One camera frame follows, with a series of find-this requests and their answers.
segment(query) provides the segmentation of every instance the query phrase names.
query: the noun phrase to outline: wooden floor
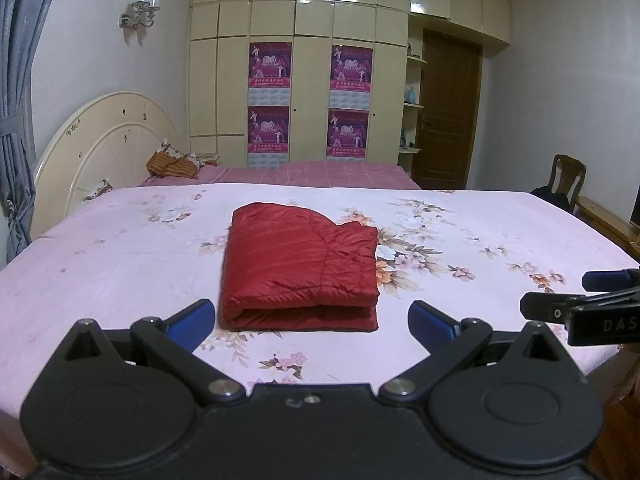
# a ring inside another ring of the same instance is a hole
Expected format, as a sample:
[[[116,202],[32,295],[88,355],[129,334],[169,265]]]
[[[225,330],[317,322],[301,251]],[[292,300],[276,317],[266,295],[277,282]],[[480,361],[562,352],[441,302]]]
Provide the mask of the wooden floor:
[[[590,467],[607,480],[640,480],[640,402],[627,396],[605,407],[602,434],[589,458]]]

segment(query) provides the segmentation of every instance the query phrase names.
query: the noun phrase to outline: triangular cutout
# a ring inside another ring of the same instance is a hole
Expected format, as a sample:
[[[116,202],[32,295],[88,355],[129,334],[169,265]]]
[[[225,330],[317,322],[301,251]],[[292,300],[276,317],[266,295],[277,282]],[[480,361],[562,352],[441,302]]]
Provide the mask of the triangular cutout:
[[[559,360],[549,341],[541,334],[536,334],[529,340],[523,355],[530,359],[542,359],[544,361]]]
[[[69,352],[66,353],[65,359],[73,361],[75,359],[98,357],[98,355],[100,355],[100,349],[94,340],[94,336],[90,332],[84,332],[76,337]]]

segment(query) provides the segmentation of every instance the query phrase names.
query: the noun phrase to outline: curtain tieback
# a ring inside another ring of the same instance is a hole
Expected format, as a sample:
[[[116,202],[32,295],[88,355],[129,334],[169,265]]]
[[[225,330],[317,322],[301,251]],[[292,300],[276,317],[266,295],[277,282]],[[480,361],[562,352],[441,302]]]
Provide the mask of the curtain tieback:
[[[7,136],[15,132],[24,130],[24,114],[22,106],[19,106],[15,113],[7,117],[0,118],[0,137]]]

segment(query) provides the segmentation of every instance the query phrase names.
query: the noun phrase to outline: metal bolt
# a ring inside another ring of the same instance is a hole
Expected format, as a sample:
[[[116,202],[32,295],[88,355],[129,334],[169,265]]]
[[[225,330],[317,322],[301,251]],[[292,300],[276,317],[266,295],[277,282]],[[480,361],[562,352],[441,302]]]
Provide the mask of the metal bolt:
[[[415,391],[415,384],[409,379],[396,378],[386,382],[382,387],[390,394],[394,395],[409,395]]]
[[[304,404],[304,402],[302,402],[302,400],[300,399],[287,399],[284,401],[284,403],[290,408],[301,408],[302,404]]]
[[[307,404],[317,404],[321,400],[322,399],[320,397],[318,397],[317,395],[308,395],[308,396],[305,397],[305,402]]]
[[[231,379],[217,379],[209,383],[209,391],[220,397],[231,397],[240,391],[240,384]]]

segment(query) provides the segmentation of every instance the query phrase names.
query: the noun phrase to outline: brown wooden door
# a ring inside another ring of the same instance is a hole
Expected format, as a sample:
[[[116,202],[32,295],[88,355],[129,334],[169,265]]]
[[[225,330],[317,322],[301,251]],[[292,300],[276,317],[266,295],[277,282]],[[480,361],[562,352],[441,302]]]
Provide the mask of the brown wooden door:
[[[423,189],[465,189],[478,114],[482,49],[425,32],[412,179]]]

